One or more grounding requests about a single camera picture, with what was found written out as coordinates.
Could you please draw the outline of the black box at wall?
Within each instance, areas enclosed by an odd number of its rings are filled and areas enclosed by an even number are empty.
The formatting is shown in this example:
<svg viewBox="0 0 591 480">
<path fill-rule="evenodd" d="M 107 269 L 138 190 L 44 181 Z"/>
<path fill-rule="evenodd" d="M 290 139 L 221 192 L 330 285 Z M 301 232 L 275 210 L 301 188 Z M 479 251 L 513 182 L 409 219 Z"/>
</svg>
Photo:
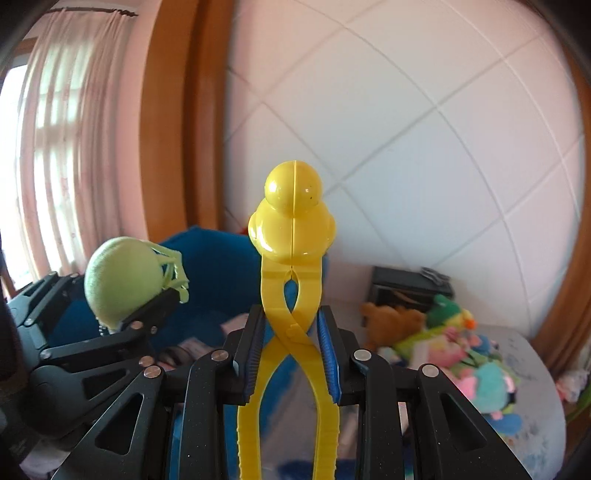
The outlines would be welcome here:
<svg viewBox="0 0 591 480">
<path fill-rule="evenodd" d="M 367 301 L 377 306 L 402 306 L 427 313 L 434 306 L 437 295 L 455 299 L 450 278 L 436 270 L 374 267 Z"/>
</svg>

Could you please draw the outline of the yellow duck snowball clamp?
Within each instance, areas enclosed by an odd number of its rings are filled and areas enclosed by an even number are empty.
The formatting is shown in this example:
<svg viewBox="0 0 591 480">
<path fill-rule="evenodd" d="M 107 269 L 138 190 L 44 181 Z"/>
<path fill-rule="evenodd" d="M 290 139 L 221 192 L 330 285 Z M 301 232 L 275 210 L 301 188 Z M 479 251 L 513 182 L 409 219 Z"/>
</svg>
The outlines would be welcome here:
<svg viewBox="0 0 591 480">
<path fill-rule="evenodd" d="M 273 168 L 264 197 L 249 218 L 249 239 L 260 256 L 260 299 L 273 337 L 263 347 L 256 386 L 238 408 L 238 467 L 242 479 L 263 476 L 259 413 L 276 369 L 294 359 L 315 398 L 315 452 L 312 475 L 332 479 L 339 441 L 339 407 L 311 329 L 322 300 L 325 253 L 335 240 L 335 219 L 322 200 L 322 180 L 304 161 Z"/>
</svg>

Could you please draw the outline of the blue plastic crate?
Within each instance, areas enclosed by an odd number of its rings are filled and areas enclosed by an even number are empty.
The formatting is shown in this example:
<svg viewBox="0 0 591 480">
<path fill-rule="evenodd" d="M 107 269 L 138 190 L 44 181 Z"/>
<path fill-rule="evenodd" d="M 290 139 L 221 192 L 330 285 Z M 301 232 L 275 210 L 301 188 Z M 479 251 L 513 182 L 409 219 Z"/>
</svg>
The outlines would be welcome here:
<svg viewBox="0 0 591 480">
<path fill-rule="evenodd" d="M 221 325 L 239 314 L 249 313 L 260 304 L 260 255 L 247 235 L 192 227 L 162 245 L 182 255 L 182 265 L 189 280 L 189 300 L 179 304 L 163 327 L 150 340 L 157 354 L 165 347 L 189 339 L 221 347 L 225 335 Z M 98 323 L 83 294 L 73 300 L 49 335 L 51 347 L 98 337 Z M 297 363 L 289 357 L 276 369 L 267 385 L 260 407 L 260 439 L 270 428 L 271 417 L 293 382 Z M 224 407 L 228 476 L 238 479 L 236 414 L 238 407 Z"/>
</svg>

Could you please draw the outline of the brown teddy bear plush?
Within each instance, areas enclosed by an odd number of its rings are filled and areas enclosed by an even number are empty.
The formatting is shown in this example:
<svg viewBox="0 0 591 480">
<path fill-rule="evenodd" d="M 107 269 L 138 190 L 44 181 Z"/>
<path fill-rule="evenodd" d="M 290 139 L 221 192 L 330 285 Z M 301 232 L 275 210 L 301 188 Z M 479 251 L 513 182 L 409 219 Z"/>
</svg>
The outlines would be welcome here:
<svg viewBox="0 0 591 480">
<path fill-rule="evenodd" d="M 418 310 L 402 306 L 378 306 L 370 302 L 363 303 L 361 314 L 366 321 L 363 347 L 372 352 L 377 352 L 381 347 L 393 347 L 419 333 L 426 322 L 426 314 Z"/>
</svg>

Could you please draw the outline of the white curtain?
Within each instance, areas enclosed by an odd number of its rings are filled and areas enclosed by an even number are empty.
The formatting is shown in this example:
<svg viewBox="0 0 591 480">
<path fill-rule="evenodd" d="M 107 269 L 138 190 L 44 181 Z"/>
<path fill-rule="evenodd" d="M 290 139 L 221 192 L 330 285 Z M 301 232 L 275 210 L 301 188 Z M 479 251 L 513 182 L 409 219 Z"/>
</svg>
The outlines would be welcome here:
<svg viewBox="0 0 591 480">
<path fill-rule="evenodd" d="M 115 127 L 135 15 L 50 9 L 1 70 L 2 288 L 82 273 L 122 234 Z"/>
</svg>

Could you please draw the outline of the pink pig plush toy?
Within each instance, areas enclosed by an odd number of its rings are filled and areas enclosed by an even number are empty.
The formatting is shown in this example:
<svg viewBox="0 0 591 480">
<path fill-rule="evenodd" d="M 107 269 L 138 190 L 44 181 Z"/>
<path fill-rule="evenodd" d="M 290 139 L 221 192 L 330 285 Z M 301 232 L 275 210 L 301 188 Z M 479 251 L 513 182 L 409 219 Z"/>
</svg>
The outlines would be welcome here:
<svg viewBox="0 0 591 480">
<path fill-rule="evenodd" d="M 504 416 L 517 391 L 513 377 L 495 362 L 464 369 L 454 383 L 481 414 L 496 420 Z"/>
</svg>

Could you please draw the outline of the green tennis ball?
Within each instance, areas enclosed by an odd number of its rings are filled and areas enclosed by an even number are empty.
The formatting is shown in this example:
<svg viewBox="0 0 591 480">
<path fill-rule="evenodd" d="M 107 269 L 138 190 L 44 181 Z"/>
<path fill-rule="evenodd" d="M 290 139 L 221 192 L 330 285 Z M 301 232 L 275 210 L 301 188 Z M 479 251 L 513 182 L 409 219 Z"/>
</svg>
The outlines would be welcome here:
<svg viewBox="0 0 591 480">
<path fill-rule="evenodd" d="M 90 257 L 84 294 L 97 321 L 109 330 L 157 296 L 163 272 L 149 242 L 117 237 L 104 242 Z"/>
</svg>

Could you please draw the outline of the green yellow plush toy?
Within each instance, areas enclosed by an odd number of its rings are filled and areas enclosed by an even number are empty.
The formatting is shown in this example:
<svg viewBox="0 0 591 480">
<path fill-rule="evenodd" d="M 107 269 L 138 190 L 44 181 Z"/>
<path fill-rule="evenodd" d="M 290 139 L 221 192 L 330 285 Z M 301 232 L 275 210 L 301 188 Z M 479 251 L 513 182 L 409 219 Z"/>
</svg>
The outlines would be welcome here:
<svg viewBox="0 0 591 480">
<path fill-rule="evenodd" d="M 426 313 L 426 326 L 423 330 L 394 344 L 394 351 L 409 361 L 416 343 L 444 334 L 475 330 L 476 327 L 477 322 L 470 311 L 443 294 L 438 294 L 433 298 L 432 307 Z"/>
</svg>

